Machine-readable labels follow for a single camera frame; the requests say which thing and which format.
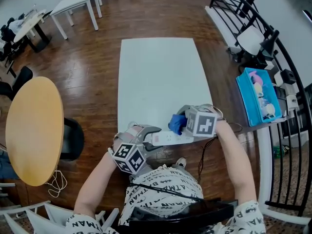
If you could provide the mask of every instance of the wooden floor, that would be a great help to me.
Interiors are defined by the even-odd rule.
[[[219,31],[204,9],[209,3],[210,0],[103,0],[103,18],[97,18],[96,14],[98,31],[94,30],[84,7],[74,11],[73,27],[65,16],[58,16],[68,40],[62,38],[50,18],[41,25],[43,31],[52,36],[51,43],[38,54],[27,47],[16,59],[14,69],[18,71],[26,65],[33,70],[34,76],[48,77],[56,84],[63,101],[64,116],[74,118],[81,124],[85,146],[77,161],[60,162],[58,168],[65,175],[68,185],[58,198],[49,196],[48,185],[26,187],[22,181],[16,180],[17,191],[9,192],[13,200],[22,205],[27,205],[28,200],[30,204],[51,200],[55,205],[73,208],[82,184],[112,144],[117,132],[121,40],[182,37],[193,38],[196,43],[208,43],[211,46],[224,45]],[[5,97],[0,100],[0,142],[4,144],[10,100]],[[239,139],[250,157],[258,188],[257,140],[253,133],[239,135]],[[170,165],[184,156],[188,161],[187,170],[197,178],[202,145],[204,143],[166,147],[149,162],[154,167],[163,163]],[[122,209],[127,185],[127,175],[116,170],[98,210],[113,207]],[[206,198],[234,198],[218,140],[206,151],[201,186]]]

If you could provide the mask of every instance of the black metal railing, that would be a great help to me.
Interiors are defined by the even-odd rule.
[[[214,9],[216,13],[220,16],[220,18],[223,20],[223,22],[227,25],[231,33],[233,34],[234,38],[237,40],[237,36],[242,33],[245,29],[247,29],[249,26],[253,25],[257,29],[261,31],[261,33],[264,35],[265,39],[269,38],[273,34],[273,28],[264,21],[264,19],[260,16],[259,11],[257,10],[254,1],[253,0],[212,0],[210,4],[210,8]],[[298,96],[300,97],[300,103],[301,108],[298,110],[294,110],[294,121],[292,121],[292,124],[296,126],[295,132],[290,128],[289,121],[285,121],[284,132],[287,132],[288,134],[288,146],[289,146],[289,158],[287,164],[284,164],[285,166],[289,165],[289,173],[285,174],[283,171],[283,148],[282,145],[282,134],[280,131],[280,123],[277,126],[278,131],[278,140],[279,140],[279,149],[280,149],[280,172],[279,172],[279,180],[278,180],[278,193],[274,193],[274,177],[278,175],[278,173],[274,172],[275,168],[275,160],[274,160],[274,151],[273,151],[273,138],[272,138],[272,129],[269,127],[270,137],[271,137],[271,145],[272,145],[272,180],[271,180],[271,193],[270,193],[270,199],[266,201],[266,204],[273,207],[278,207],[281,209],[286,210],[293,210],[298,211],[298,216],[302,216],[303,211],[306,207],[309,191],[311,187],[311,179],[312,179],[312,145],[308,145],[308,160],[309,165],[307,168],[308,174],[305,176],[306,180],[302,181],[302,147],[301,147],[301,138],[300,138],[300,129],[299,126],[299,120],[298,120],[298,113],[297,111],[300,111],[300,115],[304,116],[305,118],[305,129],[308,131],[309,139],[312,140],[312,119],[311,119],[311,112],[309,103],[306,97],[305,88],[303,87],[303,84],[301,82],[301,79],[299,77],[299,74],[297,72],[297,69],[289,56],[287,50],[285,49],[284,45],[282,44],[280,39],[276,40],[276,45],[279,48],[279,51],[274,52],[274,63],[279,68],[279,70],[284,69],[290,69],[294,77],[296,79],[296,83],[299,89]],[[298,152],[294,148],[292,148],[292,135],[297,134],[298,137]],[[298,173],[295,175],[293,174],[293,159],[298,159]],[[297,176],[296,180],[296,187],[295,187],[295,193],[291,192],[291,185],[292,185],[292,179],[294,176]],[[286,192],[282,190],[283,185],[283,178],[288,177],[288,184],[287,184],[287,190]],[[305,184],[305,187],[303,190],[300,188],[300,184]],[[281,202],[281,196],[285,196],[285,200]]]

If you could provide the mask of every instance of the white table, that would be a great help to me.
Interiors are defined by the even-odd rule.
[[[182,106],[204,103],[212,104],[212,99],[193,39],[122,40],[119,132],[125,131],[131,121],[168,130],[172,114]]]
[[[94,1],[96,2],[98,17],[101,18],[102,17],[102,13],[101,13],[101,9],[99,7],[98,0],[94,0]],[[77,7],[81,7],[81,6],[85,5],[85,4],[87,4],[87,7],[88,7],[88,10],[89,10],[89,13],[90,13],[90,17],[91,17],[91,20],[92,20],[92,23],[93,23],[93,26],[94,26],[95,30],[98,30],[97,21],[96,21],[96,18],[94,16],[94,13],[93,13],[93,9],[92,9],[90,0],[62,0],[61,2],[59,2],[59,4],[51,12],[50,15],[52,16],[52,19],[53,19],[54,23],[56,24],[58,30],[60,31],[60,33],[62,34],[62,36],[64,37],[65,40],[68,37],[65,34],[63,28],[61,27],[61,25],[60,25],[59,21],[57,20],[57,18],[55,17],[55,15],[65,12],[70,25],[73,26],[74,23],[73,23],[73,20],[72,20],[72,18],[71,18],[71,16],[70,16],[68,11],[72,10],[74,8],[77,8]]]
[[[34,14],[30,19],[26,20],[23,24],[21,29],[18,31],[18,33],[15,35],[14,42],[18,42],[21,40],[28,32],[31,31],[32,28],[34,28],[38,35],[41,37],[42,41],[39,42],[37,46],[35,46],[31,40],[27,37],[24,39],[28,42],[28,44],[32,47],[32,49],[35,52],[39,52],[42,49],[44,49],[50,42],[50,38],[48,38],[44,32],[41,30],[38,22],[42,20],[42,18],[45,15],[46,10],[41,10],[38,13]]]

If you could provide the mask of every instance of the white cable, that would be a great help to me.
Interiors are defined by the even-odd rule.
[[[57,176],[58,176],[58,172],[61,175],[61,179],[62,179],[62,186],[60,187],[57,181]],[[52,197],[58,197],[61,190],[63,190],[66,186],[67,186],[67,180],[65,179],[63,173],[60,170],[55,170],[55,176],[53,175],[53,181],[51,183],[46,182],[46,184],[50,185],[53,187],[53,189],[49,189],[48,193],[52,196]],[[54,196],[50,191],[54,192],[57,194],[57,196]]]

